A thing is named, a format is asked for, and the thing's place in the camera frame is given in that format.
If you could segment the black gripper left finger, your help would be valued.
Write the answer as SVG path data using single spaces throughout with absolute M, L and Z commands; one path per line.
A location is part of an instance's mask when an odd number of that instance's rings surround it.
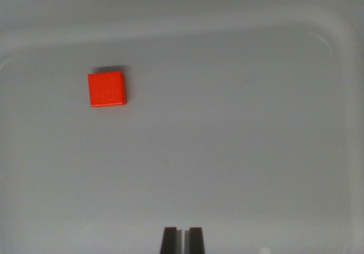
M 182 254 L 182 230 L 166 227 L 163 232 L 160 254 Z

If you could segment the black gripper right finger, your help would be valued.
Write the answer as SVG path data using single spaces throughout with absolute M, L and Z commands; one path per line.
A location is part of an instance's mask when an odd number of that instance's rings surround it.
M 191 227 L 184 234 L 185 254 L 205 254 L 204 237 L 201 227 Z

